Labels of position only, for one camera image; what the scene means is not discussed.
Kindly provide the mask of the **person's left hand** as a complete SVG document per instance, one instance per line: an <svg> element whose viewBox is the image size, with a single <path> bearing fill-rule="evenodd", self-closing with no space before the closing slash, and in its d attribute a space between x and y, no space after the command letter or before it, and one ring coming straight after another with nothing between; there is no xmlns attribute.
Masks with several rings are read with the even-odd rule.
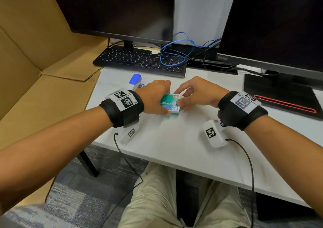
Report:
<svg viewBox="0 0 323 228"><path fill-rule="evenodd" d="M163 95L170 93L170 89L170 80L154 80L148 85L135 90L143 101L143 112L146 114L160 115L160 100Z"/></svg>

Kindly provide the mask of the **green staple box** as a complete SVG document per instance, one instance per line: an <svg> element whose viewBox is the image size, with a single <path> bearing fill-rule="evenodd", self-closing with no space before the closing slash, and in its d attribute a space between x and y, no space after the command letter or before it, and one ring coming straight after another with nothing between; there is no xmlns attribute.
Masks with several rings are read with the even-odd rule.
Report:
<svg viewBox="0 0 323 228"><path fill-rule="evenodd" d="M160 100L160 105L165 107L171 114L178 115L180 112L180 106L177 105L177 101L180 99L180 94L165 94Z"/></svg>

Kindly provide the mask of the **person's right forearm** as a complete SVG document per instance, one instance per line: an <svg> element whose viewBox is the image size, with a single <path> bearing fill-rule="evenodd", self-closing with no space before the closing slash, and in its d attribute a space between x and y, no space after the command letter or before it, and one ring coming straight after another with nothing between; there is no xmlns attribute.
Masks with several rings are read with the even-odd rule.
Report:
<svg viewBox="0 0 323 228"><path fill-rule="evenodd" d="M244 130L284 181L323 218L323 147L268 115Z"/></svg>

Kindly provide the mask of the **person's left forearm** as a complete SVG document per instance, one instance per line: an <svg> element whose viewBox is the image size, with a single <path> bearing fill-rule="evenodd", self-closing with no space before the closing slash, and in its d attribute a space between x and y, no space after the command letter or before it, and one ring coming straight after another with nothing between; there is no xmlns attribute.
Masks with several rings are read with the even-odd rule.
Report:
<svg viewBox="0 0 323 228"><path fill-rule="evenodd" d="M80 112L0 151L0 215L53 179L113 126L101 107Z"/></svg>

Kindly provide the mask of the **black dock device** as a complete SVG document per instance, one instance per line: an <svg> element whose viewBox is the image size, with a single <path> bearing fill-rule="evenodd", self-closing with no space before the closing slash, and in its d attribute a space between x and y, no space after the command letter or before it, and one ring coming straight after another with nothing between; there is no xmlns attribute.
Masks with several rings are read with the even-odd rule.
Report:
<svg viewBox="0 0 323 228"><path fill-rule="evenodd" d="M207 55L205 55L201 59L188 59L186 66L188 68L216 72L216 73L224 73L230 75L238 75L238 72L235 70L237 67L231 63L221 62L217 60L208 60Z"/></svg>

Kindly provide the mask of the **blue and white stapler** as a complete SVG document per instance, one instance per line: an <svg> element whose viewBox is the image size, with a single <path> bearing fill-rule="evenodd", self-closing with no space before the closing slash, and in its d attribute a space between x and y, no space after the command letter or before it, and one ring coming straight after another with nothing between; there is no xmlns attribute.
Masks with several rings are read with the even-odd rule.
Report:
<svg viewBox="0 0 323 228"><path fill-rule="evenodd" d="M142 83L142 76L140 74L134 74L129 83L126 85L126 90L135 91L144 86L145 85Z"/></svg>

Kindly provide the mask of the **black left wrist band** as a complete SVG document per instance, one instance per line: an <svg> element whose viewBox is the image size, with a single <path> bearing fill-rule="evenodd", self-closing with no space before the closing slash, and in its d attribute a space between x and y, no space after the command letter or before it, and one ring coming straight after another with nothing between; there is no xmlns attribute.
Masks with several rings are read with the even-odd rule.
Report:
<svg viewBox="0 0 323 228"><path fill-rule="evenodd" d="M103 108L114 128L127 128L139 122L144 103L133 90L118 90L107 96L99 106Z"/></svg>

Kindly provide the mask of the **black wrist band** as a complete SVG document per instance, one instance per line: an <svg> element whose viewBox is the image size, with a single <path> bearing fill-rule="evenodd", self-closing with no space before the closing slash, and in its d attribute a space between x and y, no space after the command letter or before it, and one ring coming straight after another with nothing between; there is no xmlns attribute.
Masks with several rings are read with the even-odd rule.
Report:
<svg viewBox="0 0 323 228"><path fill-rule="evenodd" d="M127 128L139 122L144 103L133 90L118 90L107 96L99 106L103 108L114 128Z"/></svg>
<svg viewBox="0 0 323 228"><path fill-rule="evenodd" d="M261 103L246 92L231 91L218 103L218 118L223 126L244 131L256 119L268 115Z"/></svg>

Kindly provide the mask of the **black right wrist band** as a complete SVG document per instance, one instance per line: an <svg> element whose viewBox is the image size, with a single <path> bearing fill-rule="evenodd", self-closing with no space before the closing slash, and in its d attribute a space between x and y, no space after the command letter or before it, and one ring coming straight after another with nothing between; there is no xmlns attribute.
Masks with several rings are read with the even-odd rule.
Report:
<svg viewBox="0 0 323 228"><path fill-rule="evenodd" d="M261 103L246 92L231 91L218 103L218 118L223 126L244 131L256 119L268 115Z"/></svg>

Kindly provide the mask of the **black keyboard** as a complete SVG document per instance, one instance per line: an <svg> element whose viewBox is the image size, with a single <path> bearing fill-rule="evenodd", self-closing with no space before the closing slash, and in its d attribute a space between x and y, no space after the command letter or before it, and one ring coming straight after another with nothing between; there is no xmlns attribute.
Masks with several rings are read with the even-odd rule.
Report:
<svg viewBox="0 0 323 228"><path fill-rule="evenodd" d="M111 67L137 73L185 78L186 60L180 55L154 54L150 50L126 50L123 46L106 48L94 61L98 67Z"/></svg>

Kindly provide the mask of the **black monitor base red stripe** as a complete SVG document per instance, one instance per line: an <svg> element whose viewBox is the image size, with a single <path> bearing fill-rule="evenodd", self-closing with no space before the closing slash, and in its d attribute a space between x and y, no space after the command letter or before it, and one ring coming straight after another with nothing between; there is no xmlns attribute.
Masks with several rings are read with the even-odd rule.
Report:
<svg viewBox="0 0 323 228"><path fill-rule="evenodd" d="M262 105L323 120L323 107L313 89L278 76L244 75L244 91Z"/></svg>

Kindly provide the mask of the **black table leg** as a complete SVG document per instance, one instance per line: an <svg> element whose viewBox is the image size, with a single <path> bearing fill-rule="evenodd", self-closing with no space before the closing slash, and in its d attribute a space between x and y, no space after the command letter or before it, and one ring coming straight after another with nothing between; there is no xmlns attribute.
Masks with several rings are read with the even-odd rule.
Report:
<svg viewBox="0 0 323 228"><path fill-rule="evenodd" d="M99 171L96 169L96 167L93 165L91 160L89 159L86 152L83 150L77 155L77 159L81 163L81 165L84 167L84 169L87 171L87 173L93 177L97 177L99 175Z"/></svg>

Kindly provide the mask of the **black monitor with grey bezel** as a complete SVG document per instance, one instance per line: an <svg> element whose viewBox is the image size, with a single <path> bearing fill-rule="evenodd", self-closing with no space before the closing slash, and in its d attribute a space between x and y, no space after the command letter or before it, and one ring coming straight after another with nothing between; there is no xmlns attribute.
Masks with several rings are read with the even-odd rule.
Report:
<svg viewBox="0 0 323 228"><path fill-rule="evenodd" d="M323 0L233 0L216 58L323 80Z"/></svg>

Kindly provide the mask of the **brown cardboard box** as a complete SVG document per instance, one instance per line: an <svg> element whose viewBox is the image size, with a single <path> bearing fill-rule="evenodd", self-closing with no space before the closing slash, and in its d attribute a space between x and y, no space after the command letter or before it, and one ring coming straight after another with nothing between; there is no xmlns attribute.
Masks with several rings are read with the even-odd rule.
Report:
<svg viewBox="0 0 323 228"><path fill-rule="evenodd" d="M85 110L107 44L73 33L56 0L0 0L0 152Z"/></svg>

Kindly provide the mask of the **black box under table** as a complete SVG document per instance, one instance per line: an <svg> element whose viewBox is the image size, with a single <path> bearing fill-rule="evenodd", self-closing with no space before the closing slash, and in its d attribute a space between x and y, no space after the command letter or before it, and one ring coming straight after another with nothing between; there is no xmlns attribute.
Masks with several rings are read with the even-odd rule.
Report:
<svg viewBox="0 0 323 228"><path fill-rule="evenodd" d="M302 205L256 193L257 218L260 221L301 221L316 218L317 213Z"/></svg>

